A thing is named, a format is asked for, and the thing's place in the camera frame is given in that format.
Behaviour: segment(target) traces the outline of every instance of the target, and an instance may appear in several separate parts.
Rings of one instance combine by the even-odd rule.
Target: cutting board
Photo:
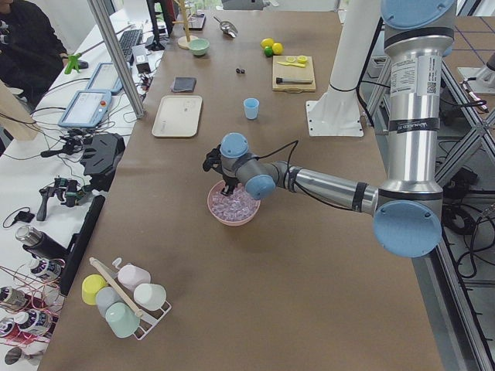
[[[316,91],[315,70],[313,69],[312,57],[308,56],[306,67],[283,66],[277,62],[285,62],[287,56],[273,56],[273,74],[271,76],[271,87],[274,91],[302,92]],[[312,83],[276,83],[275,79],[312,79]]]

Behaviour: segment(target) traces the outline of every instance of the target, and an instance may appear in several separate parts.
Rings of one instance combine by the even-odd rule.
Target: tabletop
[[[232,131],[259,155],[299,139],[294,165],[374,186],[385,177],[372,129],[362,138],[308,134],[306,101],[326,91],[339,42],[335,13],[217,13],[236,25],[236,39],[214,14],[195,33],[210,41],[203,57],[179,49],[183,31],[174,29],[39,370],[442,369],[411,261],[379,246],[369,216],[282,189],[244,226],[211,216],[207,193],[220,178],[201,164]],[[286,55],[312,56],[315,93],[271,90],[265,37]],[[198,134],[154,138],[174,77],[197,78]],[[246,97],[261,102],[256,121],[244,117]],[[116,338],[82,302],[82,280],[96,273],[89,257],[122,257],[166,287],[173,309],[144,340]]]

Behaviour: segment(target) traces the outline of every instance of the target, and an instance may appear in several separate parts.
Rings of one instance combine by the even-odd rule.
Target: tablet
[[[113,63],[99,63],[86,86],[86,90],[109,90],[112,94],[121,89],[122,82]]]
[[[111,103],[109,90],[79,90],[59,120],[62,128],[94,128]]]

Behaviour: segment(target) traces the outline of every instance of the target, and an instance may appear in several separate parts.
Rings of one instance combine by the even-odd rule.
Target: yellow cup
[[[88,305],[96,305],[96,294],[107,286],[108,283],[99,274],[87,276],[83,281],[83,301]]]

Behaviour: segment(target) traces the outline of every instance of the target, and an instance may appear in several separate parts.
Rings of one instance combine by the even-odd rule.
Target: black shirt
[[[23,96],[36,105],[63,69],[60,54],[67,51],[37,5],[14,0],[10,9],[0,13],[9,25],[9,44],[0,44],[0,80],[23,89]]]

